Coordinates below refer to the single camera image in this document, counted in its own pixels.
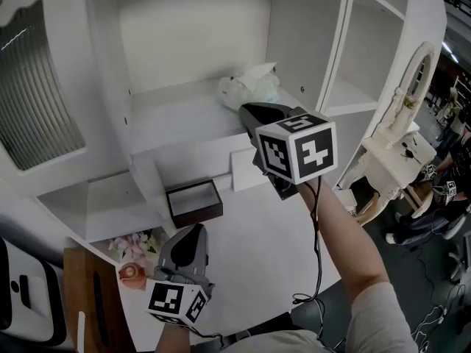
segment hand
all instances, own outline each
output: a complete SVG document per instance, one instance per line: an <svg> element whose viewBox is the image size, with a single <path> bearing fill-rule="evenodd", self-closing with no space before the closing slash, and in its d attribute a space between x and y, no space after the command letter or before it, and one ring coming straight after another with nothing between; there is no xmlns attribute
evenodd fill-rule
<svg viewBox="0 0 471 353"><path fill-rule="evenodd" d="M155 353L190 353L190 332L175 324L166 323Z"/></svg>

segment floor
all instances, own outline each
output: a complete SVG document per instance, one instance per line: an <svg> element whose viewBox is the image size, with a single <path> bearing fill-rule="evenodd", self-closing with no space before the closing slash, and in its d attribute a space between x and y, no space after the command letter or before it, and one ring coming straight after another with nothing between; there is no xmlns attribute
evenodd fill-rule
<svg viewBox="0 0 471 353"><path fill-rule="evenodd" d="M421 128L420 133L433 145L436 145L436 138L441 133L441 129L436 124L435 115L430 112L426 104L422 105L416 122L424 127ZM373 189L365 179L356 182L352 189L357 198L359 209L373 194ZM448 313L444 321L440 325L431 324L421 329L422 332L429 335L430 346L427 352L471 352L471 324L468 324L460 335L456 334L456 313L461 294L456 296L458 288L453 287L454 285L448 280L450 273L448 253L455 249L456 244L462 245L463 234L471 231L471 218L468 218L461 231L452 240L443 240L439 236L434 236L419 248L417 248L417 245L412 247L391 246L386 243L383 237L386 232L394 227L394 213L396 211L407 213L407 203L403 200L391 202L380 216L365 226L365 230L380 251L411 330L416 329L424 317L432 311L432 303L446 304ZM418 257L423 260L423 264L418 260ZM471 304L471 270L461 283L467 286L463 304ZM319 298L325 304L322 340L326 346L333 348L347 334L350 322L350 307L340 282L321 293ZM251 329L250 332L258 334L283 329L286 316L257 326ZM439 311L436 310L428 321L438 317ZM295 308L291 312L291 319L297 326L314 332L319 331L319 311L312 302ZM421 335L417 338L419 342L422 339L423 336ZM215 352L219 348L219 342L214 341L195 346L192 351L194 353Z"/></svg>

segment wooden board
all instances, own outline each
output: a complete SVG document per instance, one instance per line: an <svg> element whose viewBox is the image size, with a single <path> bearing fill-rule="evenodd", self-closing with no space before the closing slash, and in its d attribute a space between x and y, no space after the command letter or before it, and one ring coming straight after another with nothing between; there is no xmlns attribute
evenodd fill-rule
<svg viewBox="0 0 471 353"><path fill-rule="evenodd" d="M77 348L79 312L85 314L85 353L135 352L119 298L116 268L86 249L64 251L68 327Z"/></svg>

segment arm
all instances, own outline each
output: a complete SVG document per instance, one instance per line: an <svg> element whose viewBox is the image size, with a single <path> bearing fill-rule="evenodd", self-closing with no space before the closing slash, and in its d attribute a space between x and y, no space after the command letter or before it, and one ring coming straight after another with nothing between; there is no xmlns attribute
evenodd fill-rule
<svg viewBox="0 0 471 353"><path fill-rule="evenodd" d="M463 192L457 193L453 198L453 202L463 202L464 200L468 200L467 196Z"/></svg>
<svg viewBox="0 0 471 353"><path fill-rule="evenodd" d="M317 179L309 181L317 190ZM314 197L305 185L298 189L311 211ZM389 282L381 256L369 235L345 210L329 185L322 183L318 202L319 231L340 273L350 302L379 282Z"/></svg>
<svg viewBox="0 0 471 353"><path fill-rule="evenodd" d="M444 173L446 172L446 170L448 170L451 166L453 165L453 158L451 157L451 155L449 154L445 160L440 163L439 167L436 168L436 172L438 174L441 174L441 173Z"/></svg>
<svg viewBox="0 0 471 353"><path fill-rule="evenodd" d="M190 332L167 323L155 353L190 353Z"/></svg>

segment dark wooden box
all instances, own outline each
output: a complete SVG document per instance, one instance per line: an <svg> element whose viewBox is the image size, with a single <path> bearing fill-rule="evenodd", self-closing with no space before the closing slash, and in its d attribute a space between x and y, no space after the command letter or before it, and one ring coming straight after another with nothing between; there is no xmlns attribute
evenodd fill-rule
<svg viewBox="0 0 471 353"><path fill-rule="evenodd" d="M176 228L221 217L222 200L213 180L166 192L170 215Z"/></svg>

